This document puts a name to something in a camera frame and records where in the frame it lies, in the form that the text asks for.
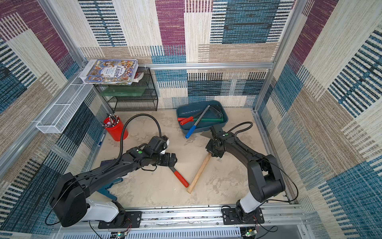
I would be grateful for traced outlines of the grey hoe red grip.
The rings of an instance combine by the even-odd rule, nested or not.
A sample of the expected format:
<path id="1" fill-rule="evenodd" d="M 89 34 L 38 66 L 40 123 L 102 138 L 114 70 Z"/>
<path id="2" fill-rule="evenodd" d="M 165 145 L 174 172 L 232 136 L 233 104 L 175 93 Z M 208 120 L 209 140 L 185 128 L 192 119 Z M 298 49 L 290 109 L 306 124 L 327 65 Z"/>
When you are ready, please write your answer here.
<path id="1" fill-rule="evenodd" d="M 187 180 L 175 169 L 175 167 L 170 167 L 174 175 L 178 178 L 178 180 L 186 187 L 189 187 L 189 183 Z"/>
<path id="2" fill-rule="evenodd" d="M 209 110 L 213 113 L 213 118 L 205 118 L 203 117 L 201 121 L 206 122 L 223 122 L 223 113 L 221 112 L 221 108 L 216 105 L 212 105 L 209 107 Z M 187 118 L 178 118 L 178 122 L 180 122 L 180 125 L 185 125 L 188 122 L 197 121 L 199 119 L 199 116 L 203 113 L 203 111 L 200 111 L 196 114 L 194 114 L 191 117 Z"/>

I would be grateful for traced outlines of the chrome hoe blue grip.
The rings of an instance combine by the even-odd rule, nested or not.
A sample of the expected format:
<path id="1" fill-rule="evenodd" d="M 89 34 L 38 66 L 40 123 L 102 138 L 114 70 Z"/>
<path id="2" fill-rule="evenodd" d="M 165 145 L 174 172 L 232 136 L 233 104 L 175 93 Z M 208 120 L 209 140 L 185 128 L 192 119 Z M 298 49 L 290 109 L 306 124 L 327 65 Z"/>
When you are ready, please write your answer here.
<path id="1" fill-rule="evenodd" d="M 197 128 L 198 124 L 201 122 L 202 118 L 206 115 L 206 113 L 209 110 L 209 107 L 210 105 L 208 105 L 204 110 L 203 110 L 203 113 L 199 116 L 199 119 L 197 121 L 195 121 L 194 125 L 189 129 L 189 131 L 187 132 L 185 138 L 188 139 L 190 138 L 190 136 L 194 133 L 195 129 Z"/>

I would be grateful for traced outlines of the wooden handle dark hoe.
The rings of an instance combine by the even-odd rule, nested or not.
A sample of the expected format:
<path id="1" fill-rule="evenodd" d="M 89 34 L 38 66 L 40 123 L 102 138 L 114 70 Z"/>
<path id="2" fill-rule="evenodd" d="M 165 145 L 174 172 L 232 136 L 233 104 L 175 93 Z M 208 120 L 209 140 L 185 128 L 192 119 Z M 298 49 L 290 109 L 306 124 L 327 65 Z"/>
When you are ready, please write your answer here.
<path id="1" fill-rule="evenodd" d="M 195 188 L 195 186 L 196 186 L 198 180 L 200 179 L 200 177 L 201 177 L 201 175 L 202 175 L 204 169 L 206 168 L 206 166 L 207 166 L 209 160 L 210 160 L 211 157 L 212 157 L 212 149 L 214 148 L 213 144 L 214 144 L 214 142 L 215 142 L 215 140 L 216 140 L 216 136 L 215 136 L 215 126 L 217 126 L 217 125 L 213 125 L 213 126 L 211 126 L 210 129 L 209 129 L 209 132 L 206 131 L 206 132 L 203 132 L 203 133 L 202 133 L 202 136 L 205 136 L 205 137 L 209 137 L 209 138 L 210 138 L 210 142 L 209 142 L 208 145 L 206 146 L 206 150 L 207 150 L 208 154 L 207 154 L 207 156 L 205 157 L 205 159 L 203 160 L 202 165 L 200 166 L 200 168 L 199 168 L 199 170 L 197 171 L 197 173 L 196 173 L 196 175 L 195 175 L 195 177 L 194 177 L 194 179 L 193 179 L 191 185 L 189 186 L 189 188 L 188 188 L 188 190 L 187 190 L 187 192 L 188 192 L 189 194 L 192 194 L 192 192 L 193 192 L 193 190 L 194 190 L 194 188 Z"/>

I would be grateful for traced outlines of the green hoe red grip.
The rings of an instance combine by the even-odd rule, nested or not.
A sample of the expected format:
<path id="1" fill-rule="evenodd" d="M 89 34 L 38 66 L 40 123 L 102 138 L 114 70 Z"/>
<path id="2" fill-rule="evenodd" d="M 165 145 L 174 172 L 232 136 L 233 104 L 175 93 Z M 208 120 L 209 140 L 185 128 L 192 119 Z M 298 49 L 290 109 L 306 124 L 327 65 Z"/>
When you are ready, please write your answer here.
<path id="1" fill-rule="evenodd" d="M 196 117 L 188 117 L 188 118 L 178 118 L 178 122 L 181 124 L 181 125 L 184 125 L 188 122 L 193 122 L 193 121 L 197 121 L 199 118 L 196 118 Z M 207 121 L 207 122 L 224 122 L 224 118 L 221 117 L 221 118 L 202 118 L 201 121 Z"/>

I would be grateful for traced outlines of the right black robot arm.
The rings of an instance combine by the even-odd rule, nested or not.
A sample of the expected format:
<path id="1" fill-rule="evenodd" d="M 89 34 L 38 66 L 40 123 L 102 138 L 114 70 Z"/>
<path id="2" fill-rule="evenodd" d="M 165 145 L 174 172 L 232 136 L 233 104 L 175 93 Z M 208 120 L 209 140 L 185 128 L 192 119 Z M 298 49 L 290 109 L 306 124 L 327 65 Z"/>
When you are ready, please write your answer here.
<path id="1" fill-rule="evenodd" d="M 202 132 L 202 136 L 210 140 L 206 150 L 212 157 L 222 158 L 228 152 L 247 168 L 249 192 L 236 203 L 237 220 L 249 223 L 256 219 L 263 223 L 264 219 L 256 215 L 261 205 L 286 189 L 276 158 L 254 151 L 234 133 L 225 132 L 218 125 Z"/>

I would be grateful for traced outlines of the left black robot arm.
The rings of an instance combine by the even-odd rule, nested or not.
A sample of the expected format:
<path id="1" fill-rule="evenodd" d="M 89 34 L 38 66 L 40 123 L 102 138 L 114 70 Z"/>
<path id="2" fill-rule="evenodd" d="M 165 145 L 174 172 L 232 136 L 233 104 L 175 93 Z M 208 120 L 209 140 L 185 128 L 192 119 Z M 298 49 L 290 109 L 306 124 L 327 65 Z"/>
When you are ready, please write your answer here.
<path id="1" fill-rule="evenodd" d="M 166 152 L 169 139 L 154 136 L 148 144 L 133 147 L 113 163 L 85 173 L 66 173 L 60 177 L 50 198 L 50 206 L 59 223 L 70 227 L 80 221 L 100 221 L 112 227 L 126 226 L 127 215 L 116 201 L 95 202 L 89 197 L 117 178 L 126 176 L 144 166 L 174 166 L 177 158 Z"/>

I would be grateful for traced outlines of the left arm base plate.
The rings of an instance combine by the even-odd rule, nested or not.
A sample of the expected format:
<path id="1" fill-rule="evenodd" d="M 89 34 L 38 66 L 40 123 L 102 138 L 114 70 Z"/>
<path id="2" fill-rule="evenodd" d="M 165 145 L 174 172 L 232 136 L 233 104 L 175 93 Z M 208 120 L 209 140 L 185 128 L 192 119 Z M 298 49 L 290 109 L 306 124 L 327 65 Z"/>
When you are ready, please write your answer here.
<path id="1" fill-rule="evenodd" d="M 119 213 L 111 222 L 100 221 L 98 229 L 135 229 L 140 227 L 142 211 Z"/>

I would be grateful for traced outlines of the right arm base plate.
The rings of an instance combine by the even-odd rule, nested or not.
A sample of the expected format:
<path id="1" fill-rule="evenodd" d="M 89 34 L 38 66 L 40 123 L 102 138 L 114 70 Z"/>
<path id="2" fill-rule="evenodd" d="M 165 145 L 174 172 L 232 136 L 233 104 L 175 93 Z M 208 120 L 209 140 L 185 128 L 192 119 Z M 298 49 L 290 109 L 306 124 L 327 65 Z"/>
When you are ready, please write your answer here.
<path id="1" fill-rule="evenodd" d="M 261 208 L 257 208 L 251 213 L 245 213 L 239 208 L 224 205 L 221 207 L 221 213 L 225 225 L 263 224 L 265 222 Z"/>

